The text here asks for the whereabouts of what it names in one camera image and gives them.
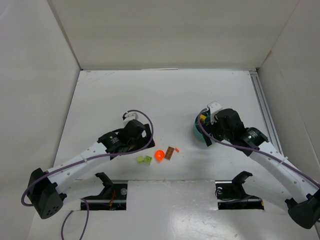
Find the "brown long lego plate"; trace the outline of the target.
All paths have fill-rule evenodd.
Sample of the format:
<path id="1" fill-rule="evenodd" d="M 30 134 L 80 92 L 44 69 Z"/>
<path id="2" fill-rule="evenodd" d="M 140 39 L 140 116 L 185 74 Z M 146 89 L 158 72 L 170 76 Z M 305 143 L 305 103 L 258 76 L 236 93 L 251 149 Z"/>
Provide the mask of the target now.
<path id="1" fill-rule="evenodd" d="M 164 158 L 170 160 L 175 152 L 175 148 L 169 146 L 167 151 L 165 152 Z"/>

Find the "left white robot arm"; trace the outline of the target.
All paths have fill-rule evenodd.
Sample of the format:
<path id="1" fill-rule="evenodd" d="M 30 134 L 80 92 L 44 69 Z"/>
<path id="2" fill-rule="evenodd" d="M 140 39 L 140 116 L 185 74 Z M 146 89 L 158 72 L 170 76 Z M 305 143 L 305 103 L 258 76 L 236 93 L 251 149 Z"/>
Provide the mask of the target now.
<path id="1" fill-rule="evenodd" d="M 118 156 L 138 153 L 153 148 L 154 126 L 136 119 L 126 122 L 123 128 L 109 131 L 76 157 L 46 171 L 35 169 L 29 177 L 26 196 L 41 219 L 55 215 L 64 204 L 79 196 L 71 185 L 82 175 Z"/>

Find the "pale green lego brick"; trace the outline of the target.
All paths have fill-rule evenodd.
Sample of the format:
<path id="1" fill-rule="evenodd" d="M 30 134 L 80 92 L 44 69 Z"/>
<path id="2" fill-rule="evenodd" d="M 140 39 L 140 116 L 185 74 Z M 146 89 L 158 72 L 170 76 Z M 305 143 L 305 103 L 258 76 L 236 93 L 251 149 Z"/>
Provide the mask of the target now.
<path id="1" fill-rule="evenodd" d="M 139 157 L 137 157 L 137 162 L 139 163 L 139 164 L 141 164 L 141 163 L 144 163 L 145 162 L 145 158 L 143 157 L 143 156 L 139 156 Z"/>

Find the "green hollow lego brick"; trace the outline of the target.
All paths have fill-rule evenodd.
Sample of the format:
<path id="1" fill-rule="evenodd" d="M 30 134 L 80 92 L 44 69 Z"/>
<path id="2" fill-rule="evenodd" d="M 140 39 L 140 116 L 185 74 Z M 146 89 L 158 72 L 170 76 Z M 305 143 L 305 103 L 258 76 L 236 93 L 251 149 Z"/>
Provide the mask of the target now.
<path id="1" fill-rule="evenodd" d="M 146 155 L 145 158 L 143 159 L 143 163 L 149 166 L 152 162 L 152 159 L 153 158 L 151 156 Z"/>

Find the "orange round lego dish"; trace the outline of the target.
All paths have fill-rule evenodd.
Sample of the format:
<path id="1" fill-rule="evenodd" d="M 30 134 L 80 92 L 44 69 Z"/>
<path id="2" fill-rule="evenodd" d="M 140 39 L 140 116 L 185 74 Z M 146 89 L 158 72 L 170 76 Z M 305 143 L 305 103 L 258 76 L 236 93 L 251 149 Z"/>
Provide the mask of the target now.
<path id="1" fill-rule="evenodd" d="M 161 162 L 165 157 L 165 153 L 162 150 L 157 150 L 154 154 L 154 157 L 157 161 Z"/>

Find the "small yellow lego brick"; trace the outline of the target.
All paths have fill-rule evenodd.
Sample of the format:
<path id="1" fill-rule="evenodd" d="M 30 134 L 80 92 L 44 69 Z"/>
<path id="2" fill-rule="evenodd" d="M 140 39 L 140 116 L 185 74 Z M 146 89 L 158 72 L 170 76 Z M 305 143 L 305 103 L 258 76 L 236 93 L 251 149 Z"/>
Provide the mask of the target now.
<path id="1" fill-rule="evenodd" d="M 199 118 L 200 118 L 200 122 L 203 123 L 207 117 L 205 115 L 201 114 Z"/>

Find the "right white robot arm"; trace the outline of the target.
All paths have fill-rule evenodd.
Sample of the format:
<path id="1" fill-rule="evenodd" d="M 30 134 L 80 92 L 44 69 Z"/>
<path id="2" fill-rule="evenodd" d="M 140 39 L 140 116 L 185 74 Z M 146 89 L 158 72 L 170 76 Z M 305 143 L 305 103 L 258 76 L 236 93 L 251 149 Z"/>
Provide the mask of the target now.
<path id="1" fill-rule="evenodd" d="M 236 149 L 266 169 L 280 187 L 259 182 L 242 171 L 232 179 L 235 198 L 259 197 L 280 207 L 304 229 L 320 220 L 320 184 L 295 167 L 268 137 L 255 127 L 245 127 L 237 111 L 221 106 L 201 110 L 196 117 L 207 146 L 217 143 Z"/>

